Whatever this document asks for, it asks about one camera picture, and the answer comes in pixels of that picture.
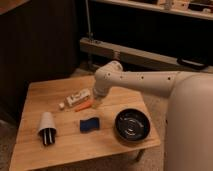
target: floor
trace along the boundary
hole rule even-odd
[[[71,77],[92,75],[92,72],[77,68]],[[135,162],[137,152],[102,157],[69,165],[43,169],[44,171],[163,171],[165,114],[167,99],[143,93],[144,101],[151,114],[162,141],[158,147],[145,150],[142,159]],[[0,121],[0,171],[7,171],[15,144],[17,130],[12,125]]]

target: table leg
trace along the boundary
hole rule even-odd
[[[136,161],[139,162],[145,150],[139,150],[138,155],[136,157]]]

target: black bowl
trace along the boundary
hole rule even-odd
[[[145,139],[150,132],[150,122],[146,115],[137,109],[125,109],[115,118],[117,133],[127,141]]]

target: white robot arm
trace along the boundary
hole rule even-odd
[[[138,91],[169,97],[173,88],[184,79],[198,75],[194,72],[123,72],[121,64],[112,61],[95,73],[93,94],[105,97],[112,86],[126,87]]]
[[[165,170],[213,170],[213,75],[196,72],[123,72],[117,61],[95,73],[93,94],[104,98],[112,86],[169,98]]]

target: wooden table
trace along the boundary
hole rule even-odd
[[[141,150],[160,144],[149,112],[137,91],[114,87],[97,109],[75,112],[73,108],[60,111],[58,104],[65,97],[83,88],[92,89],[93,76],[32,83],[29,86],[22,119],[14,147],[10,171],[24,171],[62,165],[86,159]],[[136,108],[151,121],[148,137],[136,145],[126,144],[114,133],[116,114],[125,108]],[[44,147],[37,135],[41,114],[53,113],[57,127],[56,143]],[[79,121],[100,118],[100,130],[80,133]]]

